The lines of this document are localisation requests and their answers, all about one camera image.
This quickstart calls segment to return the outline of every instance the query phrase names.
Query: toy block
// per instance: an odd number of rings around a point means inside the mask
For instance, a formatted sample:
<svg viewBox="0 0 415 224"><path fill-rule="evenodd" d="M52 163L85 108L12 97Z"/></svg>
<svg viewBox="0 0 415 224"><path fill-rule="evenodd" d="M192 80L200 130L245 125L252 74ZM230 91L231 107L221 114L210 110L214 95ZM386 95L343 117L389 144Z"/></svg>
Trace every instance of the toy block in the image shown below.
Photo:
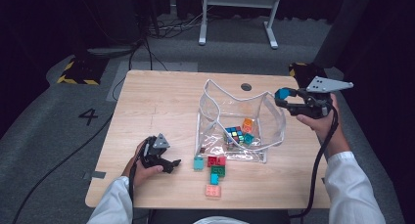
<svg viewBox="0 0 415 224"><path fill-rule="evenodd" d="M204 163L204 158L202 156L195 156L195 158L193 159L193 169L203 170Z"/></svg>
<svg viewBox="0 0 415 224"><path fill-rule="evenodd" d="M219 175L219 177L224 177L225 176L225 166L212 165L210 173L211 174L215 173L215 174Z"/></svg>
<svg viewBox="0 0 415 224"><path fill-rule="evenodd" d="M244 143L250 145L254 141L254 135L250 133L246 133L244 136Z"/></svg>
<svg viewBox="0 0 415 224"><path fill-rule="evenodd" d="M207 167L211 167L212 165L217 165L217 157L208 156L207 157Z"/></svg>
<svg viewBox="0 0 415 224"><path fill-rule="evenodd" d="M219 184L219 175L216 173L211 173L210 175L210 184L218 185Z"/></svg>
<svg viewBox="0 0 415 224"><path fill-rule="evenodd" d="M244 134L240 126L225 128L225 130L228 144L232 143L230 138L233 138L238 144L244 142Z"/></svg>
<svg viewBox="0 0 415 224"><path fill-rule="evenodd" d="M206 190L205 194L206 194L207 197L220 198L220 196L221 196L220 186L207 185L207 190Z"/></svg>
<svg viewBox="0 0 415 224"><path fill-rule="evenodd" d="M254 121L249 119L249 118L245 118L244 122L242 123L242 132L244 134L246 133L252 133L253 132L253 125L254 125Z"/></svg>
<svg viewBox="0 0 415 224"><path fill-rule="evenodd" d="M226 165L226 157L218 157L217 158L217 165L225 166Z"/></svg>

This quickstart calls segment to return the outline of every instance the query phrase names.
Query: clear plastic bag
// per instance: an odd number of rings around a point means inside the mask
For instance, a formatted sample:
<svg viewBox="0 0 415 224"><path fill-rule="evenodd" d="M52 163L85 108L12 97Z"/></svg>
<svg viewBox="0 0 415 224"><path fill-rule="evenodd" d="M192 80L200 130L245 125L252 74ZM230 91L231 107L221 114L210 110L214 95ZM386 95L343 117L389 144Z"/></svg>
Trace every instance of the clear plastic bag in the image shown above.
<svg viewBox="0 0 415 224"><path fill-rule="evenodd" d="M209 79L199 102L195 156L226 156L228 159L266 162L269 147L284 140L286 118L275 106L270 92L237 99ZM252 141L237 142L227 128L252 122Z"/></svg>

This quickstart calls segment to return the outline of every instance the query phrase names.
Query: white sleeve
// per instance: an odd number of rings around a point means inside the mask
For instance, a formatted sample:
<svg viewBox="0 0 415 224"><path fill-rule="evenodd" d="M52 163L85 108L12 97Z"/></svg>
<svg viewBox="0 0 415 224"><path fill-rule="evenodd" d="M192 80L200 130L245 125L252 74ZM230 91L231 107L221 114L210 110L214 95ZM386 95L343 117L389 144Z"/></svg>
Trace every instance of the white sleeve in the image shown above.
<svg viewBox="0 0 415 224"><path fill-rule="evenodd" d="M331 201L330 223L386 223L372 185L352 152L329 158L325 184Z"/></svg>
<svg viewBox="0 0 415 224"><path fill-rule="evenodd" d="M107 188L87 224L132 222L132 202L128 194L128 178L119 177Z"/></svg>

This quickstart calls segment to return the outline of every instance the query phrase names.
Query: hand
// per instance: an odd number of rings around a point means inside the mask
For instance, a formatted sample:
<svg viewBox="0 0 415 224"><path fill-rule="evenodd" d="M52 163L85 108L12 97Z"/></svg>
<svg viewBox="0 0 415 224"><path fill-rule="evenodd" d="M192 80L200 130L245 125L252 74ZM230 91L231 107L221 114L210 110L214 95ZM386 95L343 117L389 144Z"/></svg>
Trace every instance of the hand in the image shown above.
<svg viewBox="0 0 415 224"><path fill-rule="evenodd" d="M328 145L329 157L337 153L350 151L350 146L348 145L345 134L343 133L336 95L331 94L331 98L333 100L333 107L338 112L339 126L337 127ZM297 115L297 120L314 130L317 137L324 142L332 125L333 114L333 111L330 111L329 115L319 119L313 119L306 115L299 114Z"/></svg>
<svg viewBox="0 0 415 224"><path fill-rule="evenodd" d="M128 162L128 164L125 166L124 171L122 172L121 176L126 176L129 177L129 172L131 170L132 164L134 163L134 159L137 157L138 153L140 152L141 147L144 145L144 142L141 142L138 146L137 149L135 150L135 154L134 157L132 157L130 159L130 161ZM161 173L162 172L162 166L161 165L156 165L153 167L149 167L149 168L145 168L143 166L143 164L141 163L140 160L137 161L137 170L135 171L135 176L134 176L134 187L137 187L141 184L143 184L147 178Z"/></svg>
<svg viewBox="0 0 415 224"><path fill-rule="evenodd" d="M339 126L338 126L338 130L336 130L336 131L342 131L342 129L341 129L342 127L340 125L339 106L338 106L338 103L337 103L336 95L330 94L330 96L333 100L333 107L337 110L338 116L339 116ZM297 120L300 121L301 123L305 124L305 125L308 125L312 130L315 131L318 138L321 141L324 141L324 139L326 139L327 133L329 132L330 127L332 125L333 114L334 114L333 111L330 111L330 113L327 116L324 116L324 117L319 118L319 119L314 119L314 118L308 117L306 115L299 114L299 115L297 115Z"/></svg>

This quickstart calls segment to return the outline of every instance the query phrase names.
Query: wooden table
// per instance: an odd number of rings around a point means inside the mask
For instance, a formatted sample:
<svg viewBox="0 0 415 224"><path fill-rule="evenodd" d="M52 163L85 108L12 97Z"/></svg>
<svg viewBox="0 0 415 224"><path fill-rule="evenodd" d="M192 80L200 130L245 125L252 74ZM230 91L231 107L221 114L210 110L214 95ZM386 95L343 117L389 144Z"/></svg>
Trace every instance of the wooden table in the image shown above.
<svg viewBox="0 0 415 224"><path fill-rule="evenodd" d="M267 163L228 160L220 181L219 199L205 195L209 171L194 171L199 99L208 79L237 98L249 98L281 87L297 88L290 76L201 72L131 70L122 87L86 204L96 206L109 184L118 177L136 146L150 135L162 133L170 148L167 160L182 159L171 174L150 178L135 194L134 204L145 208L305 208L308 203L312 166L319 149L315 133L285 111L285 140L270 148ZM251 91L241 89L250 83ZM293 98L291 102L301 102ZM328 208L329 197L322 179L327 167L319 165L314 196L315 208Z"/></svg>

